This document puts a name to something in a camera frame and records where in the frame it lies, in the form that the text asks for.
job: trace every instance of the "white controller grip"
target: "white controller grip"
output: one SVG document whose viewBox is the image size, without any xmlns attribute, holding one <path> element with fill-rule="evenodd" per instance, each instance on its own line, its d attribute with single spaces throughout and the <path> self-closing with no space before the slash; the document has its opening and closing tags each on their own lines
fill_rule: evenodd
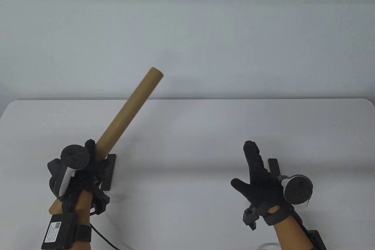
<svg viewBox="0 0 375 250">
<path fill-rule="evenodd" d="M 74 177 L 75 171 L 76 170 L 74 170 L 70 167 L 67 167 L 67 169 L 65 171 L 65 174 L 64 174 L 64 177 L 63 177 L 63 180 L 61 181 L 61 186 L 60 186 L 60 190 L 59 190 L 59 196 L 60 197 L 64 195 L 65 191 L 67 191 L 70 179 L 71 179 L 71 177 Z"/>
</svg>

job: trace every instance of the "black wrist strap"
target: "black wrist strap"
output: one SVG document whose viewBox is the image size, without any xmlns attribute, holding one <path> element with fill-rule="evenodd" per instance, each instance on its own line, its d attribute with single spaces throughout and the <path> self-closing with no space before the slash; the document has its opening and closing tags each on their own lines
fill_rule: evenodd
<svg viewBox="0 0 375 250">
<path fill-rule="evenodd" d="M 91 242 L 91 226 L 78 225 L 74 240 L 77 242 Z"/>
<path fill-rule="evenodd" d="M 285 211 L 283 209 L 279 209 L 273 214 L 263 216 L 263 218 L 264 218 L 264 221 L 267 223 L 268 226 L 273 226 L 275 224 L 278 224 L 278 223 L 284 221 L 289 216 L 290 216 L 290 214 L 287 211 Z"/>
</svg>

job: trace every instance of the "wrist band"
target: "wrist band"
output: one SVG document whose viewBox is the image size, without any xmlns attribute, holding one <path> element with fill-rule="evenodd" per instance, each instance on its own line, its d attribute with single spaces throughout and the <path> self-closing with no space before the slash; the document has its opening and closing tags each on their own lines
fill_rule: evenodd
<svg viewBox="0 0 375 250">
<path fill-rule="evenodd" d="M 264 221 L 267 223 L 268 226 L 273 226 L 275 224 L 278 224 L 278 223 L 284 221 L 289 216 L 290 216 L 290 214 L 287 211 L 285 211 L 283 209 L 279 209 L 273 214 L 263 216 L 263 218 L 264 218 Z"/>
</svg>

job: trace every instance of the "black metal bracket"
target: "black metal bracket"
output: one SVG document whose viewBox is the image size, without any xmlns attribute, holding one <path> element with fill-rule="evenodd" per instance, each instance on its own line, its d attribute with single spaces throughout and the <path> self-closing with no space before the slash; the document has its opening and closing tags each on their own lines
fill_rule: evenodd
<svg viewBox="0 0 375 250">
<path fill-rule="evenodd" d="M 107 207 L 107 204 L 110 202 L 110 198 L 106 195 L 103 191 L 111 190 L 111 183 L 113 177 L 113 171 L 116 162 L 116 154 L 109 154 L 107 156 L 107 160 L 109 162 L 108 166 L 104 170 L 104 173 L 99 175 L 98 178 L 100 180 L 99 186 L 96 186 L 94 190 L 94 196 L 91 207 L 95 209 L 95 212 L 92 213 L 99 215 L 103 213 Z"/>
<path fill-rule="evenodd" d="M 111 190 L 113 171 L 116 162 L 116 154 L 109 154 L 107 156 L 107 160 L 109 161 L 109 165 L 105 169 L 104 173 L 100 175 L 100 178 L 102 179 L 102 184 L 100 186 L 101 191 Z"/>
<path fill-rule="evenodd" d="M 276 177 L 281 175 L 279 162 L 276 158 L 268 158 L 268 166 L 270 167 L 270 172 Z"/>
</svg>

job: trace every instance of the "gloved hand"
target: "gloved hand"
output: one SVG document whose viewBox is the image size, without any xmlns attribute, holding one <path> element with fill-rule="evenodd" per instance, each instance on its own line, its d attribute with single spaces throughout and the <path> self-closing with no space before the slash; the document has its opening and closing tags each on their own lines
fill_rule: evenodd
<svg viewBox="0 0 375 250">
<path fill-rule="evenodd" d="M 277 177 L 264 168 L 263 160 L 259 155 L 257 145 L 248 140 L 243 147 L 249 165 L 250 184 L 239 179 L 233 179 L 231 185 L 246 199 L 259 209 L 258 215 L 267 215 L 268 210 L 279 205 L 287 212 L 294 210 L 293 206 L 285 201 L 284 191 Z"/>
</svg>

